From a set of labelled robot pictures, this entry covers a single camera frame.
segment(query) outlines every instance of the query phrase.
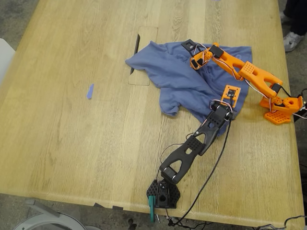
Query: blue cloth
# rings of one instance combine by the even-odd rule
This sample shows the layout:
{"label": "blue cloth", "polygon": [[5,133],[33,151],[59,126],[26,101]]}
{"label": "blue cloth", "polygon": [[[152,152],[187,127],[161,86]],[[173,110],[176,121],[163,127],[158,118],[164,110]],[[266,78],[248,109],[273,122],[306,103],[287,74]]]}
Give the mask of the blue cloth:
{"label": "blue cloth", "polygon": [[[252,62],[250,46],[220,48],[244,62]],[[126,63],[132,68],[144,69],[155,86],[161,89],[160,107],[167,115],[175,116],[179,106],[183,106],[202,123],[211,112],[209,101],[220,100],[227,84],[241,88],[235,107],[237,114],[248,93],[248,85],[244,81],[235,80],[212,60],[195,71],[190,67],[189,59],[190,54],[181,42],[156,44],[151,41],[148,46],[127,59]]]}

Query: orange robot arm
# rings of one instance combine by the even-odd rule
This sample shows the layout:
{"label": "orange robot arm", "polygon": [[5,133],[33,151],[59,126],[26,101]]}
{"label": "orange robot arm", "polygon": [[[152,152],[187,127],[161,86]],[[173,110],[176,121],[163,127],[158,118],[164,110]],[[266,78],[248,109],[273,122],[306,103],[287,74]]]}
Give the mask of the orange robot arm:
{"label": "orange robot arm", "polygon": [[290,122],[291,115],[296,113],[303,107],[303,98],[288,97],[281,99],[277,93],[281,89],[283,81],[275,77],[273,74],[260,69],[250,63],[249,61],[243,62],[242,60],[228,54],[217,43],[199,53],[193,55],[190,59],[190,66],[198,70],[203,65],[212,59],[219,67],[224,69],[229,74],[233,75],[238,81],[250,81],[260,93],[263,98],[260,106],[269,108],[270,112],[266,113],[264,117],[275,124]]}

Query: white sneaker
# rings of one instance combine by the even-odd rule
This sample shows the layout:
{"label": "white sneaker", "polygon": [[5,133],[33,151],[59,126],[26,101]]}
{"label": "white sneaker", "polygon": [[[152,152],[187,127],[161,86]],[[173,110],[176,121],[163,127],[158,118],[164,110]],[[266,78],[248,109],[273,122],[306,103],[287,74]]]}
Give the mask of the white sneaker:
{"label": "white sneaker", "polygon": [[288,16],[286,16],[283,13],[283,11],[279,12],[279,17],[280,17],[280,21],[282,22],[282,24],[292,21],[292,18],[289,18]]}
{"label": "white sneaker", "polygon": [[290,52],[295,49],[297,44],[303,39],[304,36],[300,36],[298,34],[295,34],[293,32],[288,33],[284,38],[283,38],[283,46],[284,50],[286,52]]}

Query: wood grain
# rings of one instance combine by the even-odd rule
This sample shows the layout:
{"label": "wood grain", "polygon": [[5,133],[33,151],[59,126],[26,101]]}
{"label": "wood grain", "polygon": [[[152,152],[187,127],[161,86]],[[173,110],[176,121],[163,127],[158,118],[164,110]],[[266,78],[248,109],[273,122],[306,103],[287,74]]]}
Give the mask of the wood grain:
{"label": "wood grain", "polygon": [[[152,26],[140,26],[138,35],[140,36],[139,51],[146,47],[150,41],[155,42],[157,38],[158,28]],[[135,69],[129,76],[128,83],[130,85],[149,85],[150,80],[144,70]]]}
{"label": "wood grain", "polygon": [[[274,0],[40,1],[0,86],[0,193],[148,213],[145,192],[162,150],[199,122],[185,109],[162,114],[153,84],[128,84],[125,59],[139,27],[158,28],[158,43],[252,46],[253,63],[289,90],[278,12]],[[249,91],[188,218],[281,227],[304,213],[294,124],[265,120],[260,99]],[[196,158],[170,215],[188,209],[223,140]]]}

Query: gray floor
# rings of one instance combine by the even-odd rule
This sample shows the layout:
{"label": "gray floor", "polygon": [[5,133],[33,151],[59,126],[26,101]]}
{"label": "gray floor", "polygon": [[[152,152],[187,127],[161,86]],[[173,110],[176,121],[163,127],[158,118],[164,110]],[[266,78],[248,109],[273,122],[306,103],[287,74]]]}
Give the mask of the gray floor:
{"label": "gray floor", "polygon": [[[5,39],[14,49],[17,48],[24,30],[31,18],[38,0],[1,0],[0,1],[0,38]],[[286,0],[279,0],[280,8],[283,9]],[[283,27],[284,34],[289,30]],[[302,87],[307,87],[307,38],[301,42],[297,49],[286,54],[287,66],[290,78],[290,88],[293,95],[297,95]],[[299,120],[295,124],[297,147],[300,163],[307,165],[307,122]],[[34,214],[24,204],[23,197],[0,194],[0,230],[13,229],[20,221]],[[128,219],[133,218],[138,225],[137,229],[159,230],[169,229],[165,217],[160,216],[161,223],[150,223],[149,215],[128,211],[111,210],[100,207],[72,205],[53,201],[41,201],[56,211],[70,214],[79,219],[85,225],[93,225],[103,230],[126,230]],[[200,223],[194,220],[183,222],[189,226]],[[251,230],[250,227],[234,226],[214,223],[206,226],[208,230]]]}

